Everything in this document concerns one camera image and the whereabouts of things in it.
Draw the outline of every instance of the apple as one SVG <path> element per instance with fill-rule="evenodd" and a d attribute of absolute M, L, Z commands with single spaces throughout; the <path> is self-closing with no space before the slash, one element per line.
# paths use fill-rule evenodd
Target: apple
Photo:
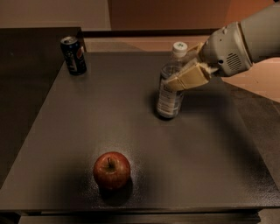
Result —
<path fill-rule="evenodd" d="M 122 153 L 110 151 L 97 158 L 93 173 L 101 189 L 114 191 L 125 186 L 130 179 L 130 162 Z"/>

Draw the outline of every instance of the black can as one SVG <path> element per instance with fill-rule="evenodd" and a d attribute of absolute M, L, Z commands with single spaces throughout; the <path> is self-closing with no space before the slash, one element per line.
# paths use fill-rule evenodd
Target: black can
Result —
<path fill-rule="evenodd" d="M 87 71 L 81 43 L 76 37 L 65 37 L 60 41 L 60 47 L 64 54 L 70 74 L 79 75 Z"/>

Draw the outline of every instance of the clear plastic bottle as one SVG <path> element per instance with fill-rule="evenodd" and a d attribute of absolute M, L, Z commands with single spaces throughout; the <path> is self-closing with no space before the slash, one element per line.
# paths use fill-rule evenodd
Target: clear plastic bottle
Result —
<path fill-rule="evenodd" d="M 174 43 L 171 52 L 171 59 L 164 64 L 160 72 L 157 112 L 164 118 L 174 118 L 178 114 L 184 98 L 183 91 L 172 91 L 165 85 L 164 80 L 178 72 L 183 67 L 183 58 L 186 56 L 186 51 L 186 43 Z"/>

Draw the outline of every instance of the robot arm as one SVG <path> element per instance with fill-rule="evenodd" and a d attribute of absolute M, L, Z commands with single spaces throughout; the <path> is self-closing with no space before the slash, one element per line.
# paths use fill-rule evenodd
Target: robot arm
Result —
<path fill-rule="evenodd" d="M 166 84 L 174 90 L 197 87 L 212 75 L 229 77 L 254 63 L 280 57 L 280 2 L 215 31 L 188 52 L 189 62 Z"/>

